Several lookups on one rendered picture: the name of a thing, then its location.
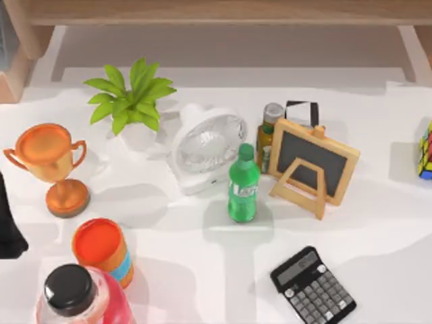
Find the white table fan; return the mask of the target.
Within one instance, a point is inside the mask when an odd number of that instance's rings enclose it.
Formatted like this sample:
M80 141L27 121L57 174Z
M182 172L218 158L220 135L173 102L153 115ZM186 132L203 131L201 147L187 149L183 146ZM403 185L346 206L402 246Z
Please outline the white table fan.
M189 103L180 109L180 121L170 163L182 193L197 194L227 181L230 165L248 135L245 120L230 108Z

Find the green bottle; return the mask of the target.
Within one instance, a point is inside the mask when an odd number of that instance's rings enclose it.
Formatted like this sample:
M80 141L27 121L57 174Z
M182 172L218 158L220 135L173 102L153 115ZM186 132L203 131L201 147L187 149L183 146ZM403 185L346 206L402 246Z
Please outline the green bottle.
M229 169L228 213L236 222L252 221L257 212L260 169L254 160L254 147L243 143L238 158Z

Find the amber bottle with silver cap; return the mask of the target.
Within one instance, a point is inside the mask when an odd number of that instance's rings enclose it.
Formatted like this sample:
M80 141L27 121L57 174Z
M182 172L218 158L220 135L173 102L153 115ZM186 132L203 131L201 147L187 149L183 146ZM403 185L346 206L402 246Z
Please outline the amber bottle with silver cap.
M262 174L269 172L271 147L276 122L284 116L284 108L279 103L268 103L263 112L263 122L258 128L256 139L256 163Z

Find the wooden framed blackboard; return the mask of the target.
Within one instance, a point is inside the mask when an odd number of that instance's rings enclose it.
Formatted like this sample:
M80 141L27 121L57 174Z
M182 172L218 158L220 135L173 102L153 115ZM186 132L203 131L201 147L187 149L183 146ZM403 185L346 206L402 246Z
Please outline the wooden framed blackboard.
M277 178L269 195L281 197L322 219L325 204L339 206L360 151L286 119L275 124L269 173Z

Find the black and white box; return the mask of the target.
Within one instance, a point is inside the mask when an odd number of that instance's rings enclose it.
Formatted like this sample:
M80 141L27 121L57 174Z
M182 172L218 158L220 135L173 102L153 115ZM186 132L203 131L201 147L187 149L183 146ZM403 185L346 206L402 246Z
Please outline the black and white box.
M305 128L319 125L319 104L313 101L286 101L285 118Z

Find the green plant in white pot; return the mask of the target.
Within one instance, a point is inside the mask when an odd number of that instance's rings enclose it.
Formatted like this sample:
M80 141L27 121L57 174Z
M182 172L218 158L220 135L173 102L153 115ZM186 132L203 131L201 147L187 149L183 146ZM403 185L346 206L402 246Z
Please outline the green plant in white pot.
M157 101L177 92L173 81L157 75L159 63L144 57L132 64L126 80L114 65L105 65L105 78L83 84L98 90L88 104L94 106L90 124L109 119L111 132L132 151L145 152L156 141L161 124Z

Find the orange and blue cup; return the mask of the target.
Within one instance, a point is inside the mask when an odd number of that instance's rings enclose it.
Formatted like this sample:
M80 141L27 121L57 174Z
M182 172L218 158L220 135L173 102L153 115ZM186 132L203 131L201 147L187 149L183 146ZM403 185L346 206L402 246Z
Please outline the orange and blue cup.
M73 235L72 251L79 264L107 272L121 287L132 282L132 256L116 222L106 218L84 222Z

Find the wooden shelf furniture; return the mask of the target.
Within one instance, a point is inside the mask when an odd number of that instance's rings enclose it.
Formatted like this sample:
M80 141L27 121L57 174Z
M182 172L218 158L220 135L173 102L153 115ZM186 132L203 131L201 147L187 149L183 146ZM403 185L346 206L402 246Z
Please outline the wooden shelf furniture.
M18 51L0 68L0 103L17 103L57 25L312 24L413 26L432 69L432 0L3 0Z

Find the black calculator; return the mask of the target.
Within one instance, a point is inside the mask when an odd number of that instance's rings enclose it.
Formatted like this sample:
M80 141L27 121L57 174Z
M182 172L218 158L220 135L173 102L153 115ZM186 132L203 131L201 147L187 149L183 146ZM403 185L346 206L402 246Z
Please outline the black calculator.
M313 246L272 270L270 278L304 324L340 324L357 307Z

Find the orange trophy cup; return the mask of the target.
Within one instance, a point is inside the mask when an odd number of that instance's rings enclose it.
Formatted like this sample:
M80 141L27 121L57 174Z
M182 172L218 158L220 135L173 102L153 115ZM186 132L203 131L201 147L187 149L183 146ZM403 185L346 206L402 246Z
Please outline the orange trophy cup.
M4 149L3 154L15 166L51 185L45 203L54 216L67 219L87 207L89 189L82 181L69 177L86 157L86 141L73 142L63 126L32 126L20 135L14 148Z

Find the red bottle with black cap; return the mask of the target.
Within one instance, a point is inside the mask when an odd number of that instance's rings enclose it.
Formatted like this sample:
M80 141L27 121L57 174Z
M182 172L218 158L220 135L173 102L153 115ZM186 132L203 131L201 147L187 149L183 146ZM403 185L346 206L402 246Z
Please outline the red bottle with black cap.
M36 306L36 324L137 324L120 284L79 264L48 274Z

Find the multicoloured puzzle cube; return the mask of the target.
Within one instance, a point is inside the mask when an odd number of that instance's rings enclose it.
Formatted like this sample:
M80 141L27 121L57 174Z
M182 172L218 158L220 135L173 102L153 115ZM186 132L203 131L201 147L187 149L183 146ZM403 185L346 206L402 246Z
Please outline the multicoloured puzzle cube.
M432 120L418 144L419 160L417 173L421 179L432 180Z

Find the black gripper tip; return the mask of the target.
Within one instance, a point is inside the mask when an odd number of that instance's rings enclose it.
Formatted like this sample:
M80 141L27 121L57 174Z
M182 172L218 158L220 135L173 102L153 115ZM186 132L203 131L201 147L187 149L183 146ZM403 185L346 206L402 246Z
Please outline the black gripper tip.
M11 214L3 174L0 172L0 259L18 259L28 247Z

